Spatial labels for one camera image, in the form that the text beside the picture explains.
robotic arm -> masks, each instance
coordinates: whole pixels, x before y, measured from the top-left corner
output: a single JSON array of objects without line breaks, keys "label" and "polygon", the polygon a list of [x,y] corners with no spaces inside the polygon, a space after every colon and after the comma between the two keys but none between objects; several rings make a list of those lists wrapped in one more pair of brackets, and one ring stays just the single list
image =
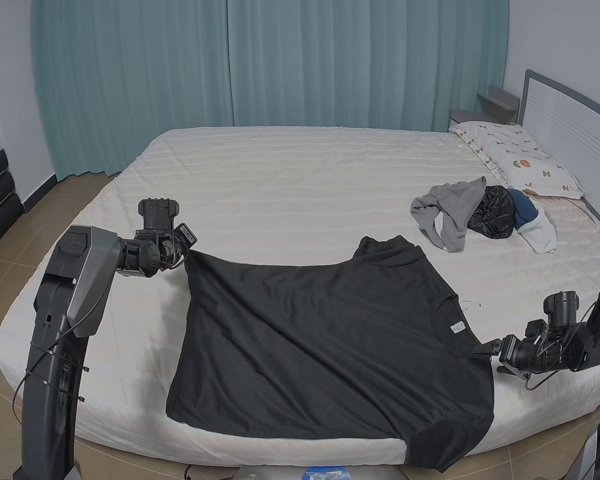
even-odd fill
[{"label": "robotic arm", "polygon": [[198,240],[186,224],[173,227],[178,212],[174,200],[144,199],[138,204],[144,226],[133,239],[71,226],[58,240],[33,304],[36,321],[20,383],[22,466],[14,480],[81,478],[73,441],[89,336],[102,321],[115,272],[152,277],[184,261]]},{"label": "robotic arm", "polygon": [[580,371],[600,364],[600,294],[586,323],[576,322],[579,299],[574,291],[544,299],[544,320],[527,324],[525,337],[509,334],[473,349],[473,356],[500,355],[499,372],[528,382],[531,374],[569,369]]}]

gray cloth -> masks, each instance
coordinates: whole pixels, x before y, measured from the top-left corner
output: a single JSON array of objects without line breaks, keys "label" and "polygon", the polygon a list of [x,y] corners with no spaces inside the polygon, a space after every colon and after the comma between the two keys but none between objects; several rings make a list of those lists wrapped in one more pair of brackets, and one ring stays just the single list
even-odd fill
[{"label": "gray cloth", "polygon": [[486,187],[484,176],[469,183],[435,185],[427,194],[413,200],[411,215],[433,245],[455,252],[464,247],[466,225],[482,201]]}]

pile of clothes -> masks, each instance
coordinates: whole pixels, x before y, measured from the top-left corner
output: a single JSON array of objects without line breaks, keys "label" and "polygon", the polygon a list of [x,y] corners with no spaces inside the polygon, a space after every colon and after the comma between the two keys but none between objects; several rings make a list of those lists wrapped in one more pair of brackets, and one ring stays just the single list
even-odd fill
[{"label": "pile of clothes", "polygon": [[487,186],[484,176],[432,187],[413,200],[411,215],[433,245],[449,252],[464,247],[467,228],[494,239],[509,238],[515,229],[538,254],[557,245],[542,206],[519,190]]}]

mattress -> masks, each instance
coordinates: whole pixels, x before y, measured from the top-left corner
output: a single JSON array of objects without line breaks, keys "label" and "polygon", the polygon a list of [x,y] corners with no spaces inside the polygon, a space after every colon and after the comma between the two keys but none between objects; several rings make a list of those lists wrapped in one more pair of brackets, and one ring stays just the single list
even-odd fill
[{"label": "mattress", "polygon": [[[170,197],[176,223],[196,248],[226,260],[312,265],[349,259],[360,238],[398,234],[421,245],[458,293],[481,341],[524,334],[544,317],[544,298],[577,290],[578,316],[600,290],[600,225],[580,203],[539,198],[557,228],[553,254],[536,255],[514,234],[490,240],[469,231],[464,250],[437,249],[409,213],[432,185],[484,175],[497,181],[449,133],[313,127],[172,130],[76,217],[75,224],[132,237],[137,203]],[[34,324],[32,302],[49,254],[0,327],[0,368],[15,388]],[[189,290],[184,268],[152,279],[116,276],[100,329],[89,341],[76,435],[147,456],[201,465],[357,465],[402,463],[398,439],[293,440],[222,435],[169,420],[165,402],[184,338]],[[493,449],[593,411],[600,366],[561,372],[529,392],[495,372],[495,419],[473,453]]]}]

black garment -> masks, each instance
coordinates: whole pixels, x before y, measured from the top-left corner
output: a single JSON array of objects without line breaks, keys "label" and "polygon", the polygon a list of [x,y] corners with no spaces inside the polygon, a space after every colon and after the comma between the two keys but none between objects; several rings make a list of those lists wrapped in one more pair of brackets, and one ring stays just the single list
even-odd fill
[{"label": "black garment", "polygon": [[489,238],[509,238],[516,225],[516,205],[501,185],[488,186],[467,228]]},{"label": "black garment", "polygon": [[260,438],[401,438],[443,471],[493,420],[489,359],[420,247],[365,237],[325,266],[236,264],[191,251],[187,330],[166,412]]}]

